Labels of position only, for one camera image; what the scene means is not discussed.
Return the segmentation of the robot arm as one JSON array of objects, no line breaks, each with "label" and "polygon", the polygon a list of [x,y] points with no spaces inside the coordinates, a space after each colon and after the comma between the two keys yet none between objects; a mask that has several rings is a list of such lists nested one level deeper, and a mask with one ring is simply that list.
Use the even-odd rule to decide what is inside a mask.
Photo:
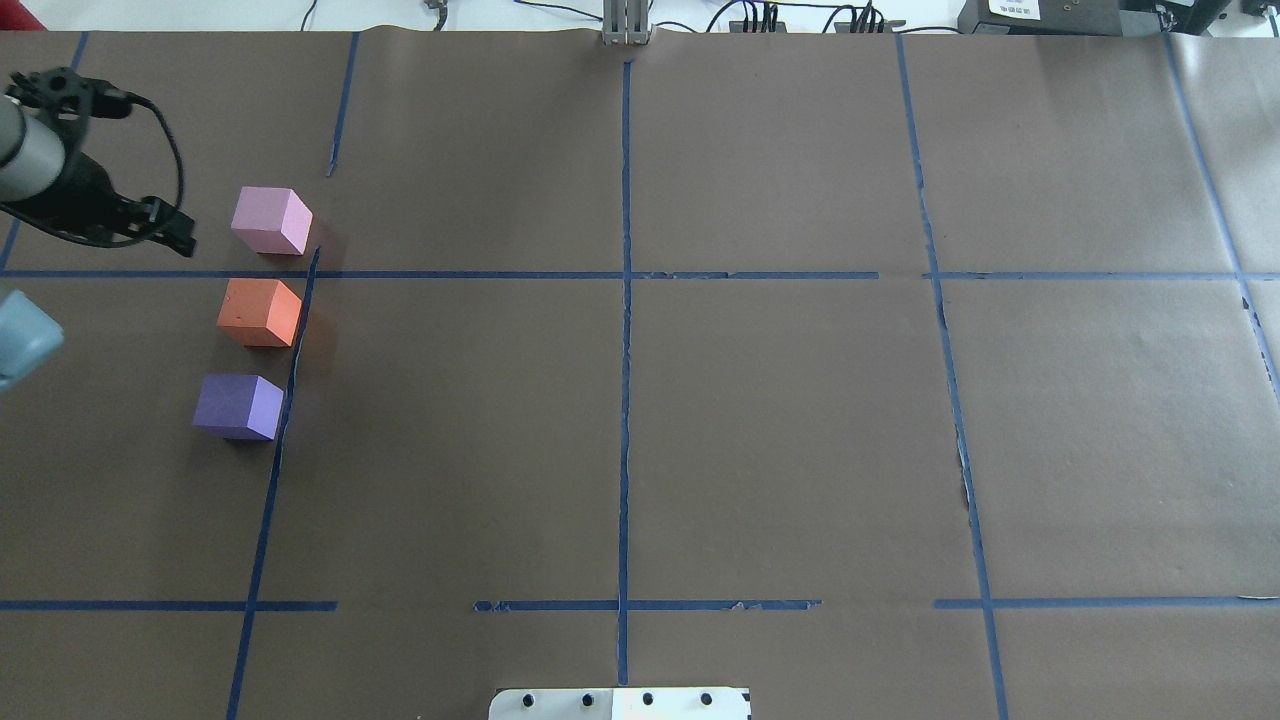
[{"label": "robot arm", "polygon": [[14,99],[3,104],[3,211],[41,233],[88,249],[155,242],[183,258],[197,246],[195,222],[183,213],[186,169],[177,140],[154,102],[125,94],[124,110],[143,108],[160,124],[175,163],[175,200],[128,199],[83,150],[87,108],[59,100],[37,113]]}]

